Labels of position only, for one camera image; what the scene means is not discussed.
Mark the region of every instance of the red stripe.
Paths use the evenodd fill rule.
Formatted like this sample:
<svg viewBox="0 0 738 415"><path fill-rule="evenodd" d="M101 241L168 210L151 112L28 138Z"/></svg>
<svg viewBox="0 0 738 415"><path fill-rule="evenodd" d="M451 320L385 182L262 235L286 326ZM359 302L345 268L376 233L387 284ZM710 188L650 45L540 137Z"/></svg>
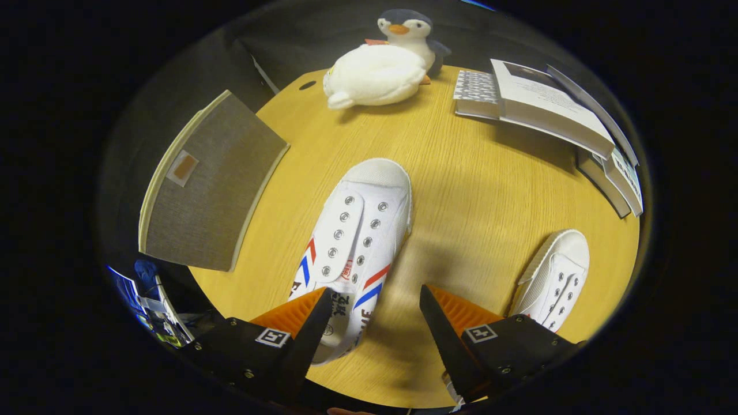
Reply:
<svg viewBox="0 0 738 415"><path fill-rule="evenodd" d="M310 238L308 247L310 248L310 256L313 259L313 264L315 264L315 238Z"/></svg>
<svg viewBox="0 0 738 415"><path fill-rule="evenodd" d="M391 263L388 264L386 267L384 267L384 269L382 271L379 271L378 273L374 274L374 276L372 278L369 278L367 280L367 283L364 284L364 289L367 289L367 287L369 287L374 281L380 279L384 274L386 274L387 271L390 270L390 265L392 265L392 264Z"/></svg>

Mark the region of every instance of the stack of books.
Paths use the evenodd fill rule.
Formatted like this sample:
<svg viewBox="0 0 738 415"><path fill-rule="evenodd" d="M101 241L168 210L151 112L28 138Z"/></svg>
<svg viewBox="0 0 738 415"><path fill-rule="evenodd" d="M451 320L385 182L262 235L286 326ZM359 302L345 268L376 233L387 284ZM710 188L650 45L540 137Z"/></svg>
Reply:
<svg viewBox="0 0 738 415"><path fill-rule="evenodd" d="M611 116L551 66L547 73L496 59L491 62L490 73L459 71L456 114L525 126L578 146L579 170L618 215L641 215L638 159Z"/></svg>

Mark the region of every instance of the penguin plush toy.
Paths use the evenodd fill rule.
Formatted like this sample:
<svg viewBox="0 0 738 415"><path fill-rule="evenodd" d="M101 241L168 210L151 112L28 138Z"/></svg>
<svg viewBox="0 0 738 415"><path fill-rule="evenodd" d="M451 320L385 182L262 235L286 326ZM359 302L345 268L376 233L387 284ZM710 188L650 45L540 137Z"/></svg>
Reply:
<svg viewBox="0 0 738 415"><path fill-rule="evenodd" d="M423 58L428 76L437 75L444 57L451 55L451 50L441 42L428 39L433 22L415 10L387 10L379 16L377 26L390 45L408 49Z"/></svg>

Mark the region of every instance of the wooden table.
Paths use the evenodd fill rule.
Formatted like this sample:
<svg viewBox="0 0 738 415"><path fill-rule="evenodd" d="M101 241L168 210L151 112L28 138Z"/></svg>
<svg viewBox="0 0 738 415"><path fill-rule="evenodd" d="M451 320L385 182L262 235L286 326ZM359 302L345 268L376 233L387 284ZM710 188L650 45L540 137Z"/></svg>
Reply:
<svg viewBox="0 0 738 415"><path fill-rule="evenodd" d="M342 394L406 408L454 405L418 307L421 285L506 313L517 279L554 231L582 231L591 256L587 283L559 330L564 338L592 336L630 280L638 218L618 218L576 170L572 145L455 115L459 69L445 66L402 103L342 112L326 106L325 70L299 77L257 113L292 147L263 192L235 271L191 267L223 316L254 318L287 300L323 202L345 172L372 157L404 166L413 184L413 232L393 263L362 345L307 375Z"/></svg>

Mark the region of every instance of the dark background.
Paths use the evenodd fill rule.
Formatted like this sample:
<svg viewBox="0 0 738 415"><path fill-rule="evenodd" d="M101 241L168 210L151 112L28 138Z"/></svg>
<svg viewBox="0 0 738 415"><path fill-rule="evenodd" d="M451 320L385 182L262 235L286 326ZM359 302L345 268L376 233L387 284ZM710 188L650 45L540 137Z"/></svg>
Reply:
<svg viewBox="0 0 738 415"><path fill-rule="evenodd" d="M735 215L725 215L734 188L722 182L735 177L724 135L735 99L730 104L733 83L721 75L734 55L727 22L734 10L640 3L492 4L552 37L610 86L644 138L660 202L651 261L597 347L496 411L728 407L735 363L719 332L735 333ZM14 108L3 165L7 234L20 253L5 255L11 406L19 413L254 413L166 353L125 313L103 283L91 224L100 154L117 115L179 50L253 5L6 7L7 102Z"/></svg>

